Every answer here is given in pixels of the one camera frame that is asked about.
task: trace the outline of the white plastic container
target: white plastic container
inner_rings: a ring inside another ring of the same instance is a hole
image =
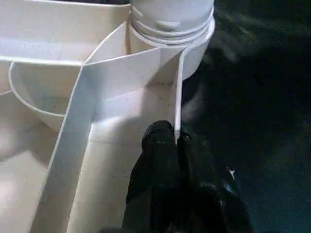
[[[19,153],[10,165],[1,161],[2,177],[14,176],[18,202],[4,208],[13,196],[0,196],[0,232],[120,227],[142,135],[154,121],[167,119],[178,138],[182,80],[198,68],[214,19],[191,43],[171,46],[141,35],[132,26],[130,5],[0,1],[5,22],[0,25],[0,108],[14,106],[0,113],[0,124],[9,125],[13,135],[34,129],[36,140],[13,137],[12,148],[19,141],[30,151],[42,145],[49,164],[33,168],[36,163]],[[51,97],[61,97],[63,104],[47,104]],[[28,204],[18,206],[23,201]]]

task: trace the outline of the compartment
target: compartment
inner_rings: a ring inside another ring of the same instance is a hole
[[[180,55],[185,49],[195,48],[193,52],[193,59],[189,59],[191,65],[188,66],[187,72],[189,75],[184,75],[183,78],[186,79],[190,74],[194,73],[205,53],[205,50],[209,44],[209,41],[214,33],[215,29],[215,20],[212,18],[209,23],[208,30],[199,38],[195,39],[192,43],[168,46],[165,44],[159,44],[154,41],[151,41],[141,34],[139,34],[136,29],[129,23],[129,36],[130,36],[130,45],[132,53],[134,51],[142,51],[141,49],[152,47],[158,48],[161,51],[160,54],[160,67],[157,73],[158,80],[165,80],[166,78],[175,77],[177,67],[180,62]]]
[[[156,48],[133,34],[131,19],[128,18],[109,34],[87,59],[86,64],[118,58]]]
[[[83,67],[32,233],[121,227],[144,131],[174,124],[176,85],[157,81],[159,67],[159,49]]]
[[[14,62],[9,82],[16,97],[59,131],[80,66]]]
[[[0,232],[27,232],[57,134],[8,90],[9,62],[0,62]]]

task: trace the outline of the white plastic tray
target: white plastic tray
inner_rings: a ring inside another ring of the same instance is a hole
[[[132,28],[129,5],[0,1],[0,232],[119,228],[142,135],[167,119],[178,138],[214,21],[168,47]]]

